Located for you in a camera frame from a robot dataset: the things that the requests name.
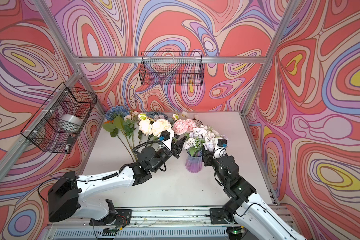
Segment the psychedelic wallpaper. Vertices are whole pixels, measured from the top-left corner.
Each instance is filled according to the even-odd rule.
[[[303,0],[246,112],[307,239],[360,239],[360,0]]]
[[[193,51],[264,56],[283,15],[281,0],[58,1],[50,4],[78,56]],[[141,86],[139,64],[82,64],[105,110],[239,111],[259,64],[205,64],[203,86]]]
[[[32,1],[0,1],[0,159],[70,75],[71,66]],[[101,119],[98,109],[92,111],[71,154],[27,148],[0,184],[0,239],[37,238],[48,223],[47,205],[37,195],[37,186],[79,168]],[[51,184],[43,186],[42,194]]]

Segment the blue flower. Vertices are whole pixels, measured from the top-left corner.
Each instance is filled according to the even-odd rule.
[[[125,116],[127,116],[129,114],[129,111],[127,109],[125,109],[123,106],[118,106],[116,105],[115,107],[109,109],[106,112],[106,119],[108,121],[112,121],[113,119],[115,119],[117,116],[120,116],[122,118],[124,118]]]
[[[163,115],[164,118],[161,117],[162,119],[167,119],[167,120],[168,120],[168,116],[167,116],[165,113],[163,113],[163,112],[160,112],[160,111],[150,111],[150,112],[147,113],[147,117],[152,118],[152,119],[155,119],[155,116],[159,116],[159,115]]]

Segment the black wire mesh basket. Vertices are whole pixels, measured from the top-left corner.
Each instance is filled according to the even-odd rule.
[[[144,51],[139,76],[142,85],[202,86],[201,51]]]
[[[20,133],[43,152],[70,153],[96,102],[96,94],[65,86],[41,121],[24,131],[35,114]]]

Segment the pink flower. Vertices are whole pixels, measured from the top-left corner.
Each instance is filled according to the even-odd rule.
[[[187,132],[192,132],[193,129],[197,127],[196,122],[194,122],[192,119],[187,119],[185,122],[188,126]]]
[[[187,122],[185,120],[179,119],[173,124],[172,129],[177,135],[184,134],[188,130]]]

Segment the purple glass vase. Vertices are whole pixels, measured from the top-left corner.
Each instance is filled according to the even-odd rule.
[[[200,150],[196,152],[194,156],[192,156],[188,150],[187,153],[188,153],[188,157],[187,160],[185,161],[185,167],[187,168],[188,171],[192,173],[199,172],[203,167],[203,161],[202,161],[203,151]]]

